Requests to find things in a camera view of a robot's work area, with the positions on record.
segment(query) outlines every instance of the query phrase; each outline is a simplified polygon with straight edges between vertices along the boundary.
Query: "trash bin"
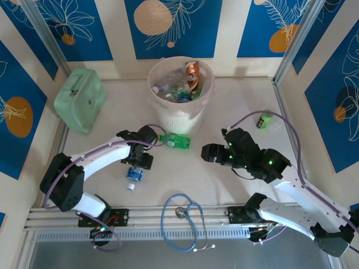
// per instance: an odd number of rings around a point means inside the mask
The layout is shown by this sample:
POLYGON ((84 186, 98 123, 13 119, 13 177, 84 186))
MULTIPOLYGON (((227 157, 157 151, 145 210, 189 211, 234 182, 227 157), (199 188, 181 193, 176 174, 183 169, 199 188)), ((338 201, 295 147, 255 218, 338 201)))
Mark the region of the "trash bin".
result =
POLYGON ((205 107, 214 95, 214 76, 207 64, 190 57, 171 57, 157 63, 148 77, 148 101, 157 112, 160 124, 168 131, 191 136, 198 131, 203 121, 205 107), (198 61, 200 66, 199 87, 201 96, 188 103, 171 103, 158 97, 152 87, 164 76, 188 62, 198 61))

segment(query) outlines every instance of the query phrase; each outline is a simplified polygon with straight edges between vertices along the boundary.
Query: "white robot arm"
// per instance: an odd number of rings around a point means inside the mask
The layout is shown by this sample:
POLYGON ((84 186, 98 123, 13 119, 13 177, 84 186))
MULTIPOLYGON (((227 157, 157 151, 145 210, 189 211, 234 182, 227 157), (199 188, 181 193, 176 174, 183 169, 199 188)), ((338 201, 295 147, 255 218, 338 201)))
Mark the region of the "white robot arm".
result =
POLYGON ((106 221, 111 217, 111 207, 100 197, 83 192, 84 182, 96 171, 119 160, 149 170, 153 156, 145 152, 146 146, 136 141, 149 145, 155 140, 155 131, 144 126, 138 132, 122 131, 107 143, 81 154, 66 156, 60 153, 53 158, 40 184, 40 190, 47 194, 61 171, 72 164, 54 186, 49 195, 50 200, 61 211, 76 210, 106 221))
POLYGON ((255 193, 245 206, 228 208, 231 224, 277 222, 307 235, 332 256, 340 257, 346 251, 354 232, 358 232, 359 210, 338 205, 303 177, 283 178, 282 172, 291 166, 290 161, 276 150, 260 150, 248 132, 240 128, 229 132, 223 129, 222 134, 228 146, 204 146, 201 157, 205 161, 231 166, 233 171, 244 168, 301 206, 297 209, 255 193))

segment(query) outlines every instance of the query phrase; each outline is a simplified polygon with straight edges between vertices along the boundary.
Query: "plastic bottle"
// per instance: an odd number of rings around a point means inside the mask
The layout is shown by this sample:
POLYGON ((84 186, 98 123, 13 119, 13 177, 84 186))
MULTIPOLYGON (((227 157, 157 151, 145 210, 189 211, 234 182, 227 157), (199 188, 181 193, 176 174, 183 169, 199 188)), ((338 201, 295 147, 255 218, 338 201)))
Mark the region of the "plastic bottle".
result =
POLYGON ((182 87, 173 87, 170 88, 168 91, 159 94, 158 97, 173 103, 177 103, 184 95, 185 91, 182 87))
MULTIPOLYGON (((166 136, 159 135, 159 141, 166 141, 166 136)), ((188 150, 190 148, 191 139, 188 137, 180 136, 175 133, 168 133, 167 146, 174 147, 177 149, 188 150)))
POLYGON ((137 182, 141 181, 143 171, 140 168, 130 167, 127 171, 126 178, 130 181, 127 185, 127 189, 133 191, 137 182))
POLYGON ((192 101, 192 97, 189 94, 185 94, 178 103, 188 103, 189 101, 192 101))
POLYGON ((161 81, 157 82, 153 87, 152 90, 155 94, 160 94, 169 90, 171 87, 179 84, 181 80, 186 80, 186 71, 184 68, 179 68, 175 71, 169 73, 165 78, 161 81))

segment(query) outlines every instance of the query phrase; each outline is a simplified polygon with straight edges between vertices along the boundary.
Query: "bottle label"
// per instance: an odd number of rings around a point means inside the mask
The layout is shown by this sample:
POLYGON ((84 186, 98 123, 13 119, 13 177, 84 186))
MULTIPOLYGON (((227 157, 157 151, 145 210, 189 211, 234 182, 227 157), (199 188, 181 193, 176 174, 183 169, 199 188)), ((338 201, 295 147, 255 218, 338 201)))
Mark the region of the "bottle label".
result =
POLYGON ((185 95, 185 91, 184 91, 184 89, 183 89, 182 87, 179 87, 179 88, 178 88, 178 93, 179 93, 179 95, 181 95, 181 96, 184 96, 184 95, 185 95))

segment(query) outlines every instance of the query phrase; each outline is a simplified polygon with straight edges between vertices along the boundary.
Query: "stethoscope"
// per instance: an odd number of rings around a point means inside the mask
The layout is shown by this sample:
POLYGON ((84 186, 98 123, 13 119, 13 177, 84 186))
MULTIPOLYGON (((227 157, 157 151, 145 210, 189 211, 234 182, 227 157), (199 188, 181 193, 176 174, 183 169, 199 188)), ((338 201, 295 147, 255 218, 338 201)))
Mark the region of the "stethoscope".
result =
POLYGON ((206 226, 205 226, 205 223, 204 223, 204 216, 203 216, 203 210, 202 210, 202 207, 198 204, 198 203, 193 203, 192 202, 192 199, 190 197, 188 197, 187 195, 185 194, 175 194, 173 196, 171 196, 167 202, 164 204, 163 206, 163 209, 162 209, 162 215, 161 215, 161 232, 162 232, 162 236, 165 240, 165 242, 170 246, 172 247, 173 249, 177 250, 177 251, 181 251, 181 252, 188 252, 188 251, 191 251, 193 250, 193 252, 197 252, 197 251, 204 251, 205 249, 210 249, 210 248, 215 248, 215 244, 212 244, 210 246, 208 246, 208 235, 207 235, 207 231, 206 231, 206 226), (187 199, 190 204, 187 206, 187 208, 183 208, 183 207, 177 207, 176 208, 176 215, 180 218, 186 218, 188 220, 188 222, 190 223, 193 231, 194 231, 194 235, 195 235, 195 239, 192 243, 192 245, 189 247, 189 248, 179 248, 177 246, 175 246, 166 236, 165 234, 165 231, 164 231, 164 227, 163 227, 163 222, 164 222, 164 214, 165 214, 165 211, 166 211, 166 208, 168 206, 168 204, 170 203, 170 201, 176 197, 184 197, 185 199, 187 199), (202 218, 202 224, 203 224, 203 228, 204 228, 204 234, 205 234, 205 246, 202 247, 202 248, 196 248, 197 246, 197 228, 196 228, 196 225, 193 223, 193 221, 191 220, 190 218, 190 210, 193 208, 193 207, 197 207, 201 213, 201 218, 202 218))

